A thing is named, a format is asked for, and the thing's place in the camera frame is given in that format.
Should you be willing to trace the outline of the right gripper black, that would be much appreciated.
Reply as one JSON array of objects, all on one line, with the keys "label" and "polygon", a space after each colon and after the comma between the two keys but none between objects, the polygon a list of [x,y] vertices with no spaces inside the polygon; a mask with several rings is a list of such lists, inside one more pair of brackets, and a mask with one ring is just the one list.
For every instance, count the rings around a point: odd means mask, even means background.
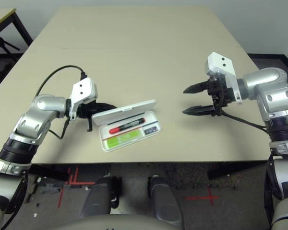
[{"label": "right gripper black", "polygon": [[223,114],[222,108],[227,107],[233,101],[232,89],[227,87],[225,78],[210,79],[209,81],[191,85],[183,93],[195,94],[205,90],[212,97],[213,105],[192,106],[182,111],[183,114],[221,116]]}]

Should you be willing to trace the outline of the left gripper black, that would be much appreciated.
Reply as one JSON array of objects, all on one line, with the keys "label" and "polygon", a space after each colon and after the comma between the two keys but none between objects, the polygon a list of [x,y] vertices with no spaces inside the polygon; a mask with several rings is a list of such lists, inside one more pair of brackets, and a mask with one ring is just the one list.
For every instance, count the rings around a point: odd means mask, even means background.
[{"label": "left gripper black", "polygon": [[88,128],[87,132],[92,132],[92,118],[95,113],[101,113],[104,111],[116,109],[117,107],[108,103],[96,103],[96,101],[89,102],[87,104],[80,104],[77,109],[77,117],[85,119],[87,118]]}]

